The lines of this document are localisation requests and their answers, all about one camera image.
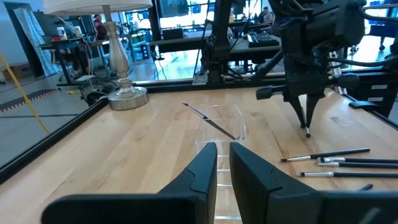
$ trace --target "lamp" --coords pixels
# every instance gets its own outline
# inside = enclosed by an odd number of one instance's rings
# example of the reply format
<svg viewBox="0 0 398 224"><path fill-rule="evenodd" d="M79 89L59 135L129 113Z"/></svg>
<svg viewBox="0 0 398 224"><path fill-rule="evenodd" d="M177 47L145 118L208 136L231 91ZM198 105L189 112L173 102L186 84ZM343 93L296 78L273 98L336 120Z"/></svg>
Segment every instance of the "lamp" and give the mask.
<svg viewBox="0 0 398 224"><path fill-rule="evenodd" d="M109 94L108 100L113 110L129 110L149 101L147 89L134 87L128 77L130 67L126 51L116 32L116 23L111 12L130 11L152 7L151 0L44 0L44 13L52 15L92 15L104 12L104 23L109 38L109 60L111 68L118 73L119 90Z"/></svg>

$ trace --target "keyboard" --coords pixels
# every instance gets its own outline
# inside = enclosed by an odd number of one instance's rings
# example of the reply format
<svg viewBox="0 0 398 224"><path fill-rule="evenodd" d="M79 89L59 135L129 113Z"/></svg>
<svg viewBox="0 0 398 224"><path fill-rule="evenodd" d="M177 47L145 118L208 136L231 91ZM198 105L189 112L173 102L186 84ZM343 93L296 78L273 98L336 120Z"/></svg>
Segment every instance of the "keyboard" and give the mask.
<svg viewBox="0 0 398 224"><path fill-rule="evenodd" d="M249 34L249 47L269 47L279 45L278 40L273 39L268 34Z"/></svg>

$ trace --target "white lampshade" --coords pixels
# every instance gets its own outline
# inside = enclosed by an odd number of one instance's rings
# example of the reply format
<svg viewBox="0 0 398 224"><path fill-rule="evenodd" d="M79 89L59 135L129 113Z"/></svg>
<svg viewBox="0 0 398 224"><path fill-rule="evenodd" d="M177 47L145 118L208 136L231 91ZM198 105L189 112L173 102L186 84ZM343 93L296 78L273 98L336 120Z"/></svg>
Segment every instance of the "white lampshade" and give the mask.
<svg viewBox="0 0 398 224"><path fill-rule="evenodd" d="M44 14L92 15L103 13L102 6L110 6L111 12L123 12L152 7L151 0L44 0Z"/></svg>

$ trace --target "yellow pole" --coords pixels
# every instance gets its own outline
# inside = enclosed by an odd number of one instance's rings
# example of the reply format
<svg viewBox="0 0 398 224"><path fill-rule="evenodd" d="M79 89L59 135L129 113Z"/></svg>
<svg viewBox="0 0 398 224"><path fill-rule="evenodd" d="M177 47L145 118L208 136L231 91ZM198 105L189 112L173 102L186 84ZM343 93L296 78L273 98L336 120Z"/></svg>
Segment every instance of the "yellow pole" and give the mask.
<svg viewBox="0 0 398 224"><path fill-rule="evenodd" d="M5 61L5 59L4 59L4 57L2 55L0 55L0 59L2 60L3 64L6 66L6 69L7 69L8 73L10 74L12 80L14 81L15 85L18 87L18 90L21 92L22 96L24 97L26 104L28 104L30 109L32 110L32 113L35 116L36 120L39 122L39 124L44 129L44 131L47 134L50 134L50 131L44 126L44 123L42 122L42 120L37 115L35 109L33 109L32 102L26 96L26 94L25 94L24 90L22 89L21 85L19 84L17 78L15 77L14 73L12 72L11 68L8 66L7 62Z"/></svg>

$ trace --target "person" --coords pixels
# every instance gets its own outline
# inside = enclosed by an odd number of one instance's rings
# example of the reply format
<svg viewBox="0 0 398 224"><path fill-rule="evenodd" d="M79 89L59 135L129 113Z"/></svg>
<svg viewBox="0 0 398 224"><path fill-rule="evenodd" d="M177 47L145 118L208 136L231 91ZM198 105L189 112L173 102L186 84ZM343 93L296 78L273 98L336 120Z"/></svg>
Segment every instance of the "person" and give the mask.
<svg viewBox="0 0 398 224"><path fill-rule="evenodd" d="M94 15L94 27L96 29L97 33L97 39L98 40L104 40L106 39L106 29L104 27L104 24L102 23L102 17L99 14Z"/></svg>
<svg viewBox="0 0 398 224"><path fill-rule="evenodd" d="M268 7L264 7L259 15L259 23L270 23L274 20L274 17L268 12Z"/></svg>

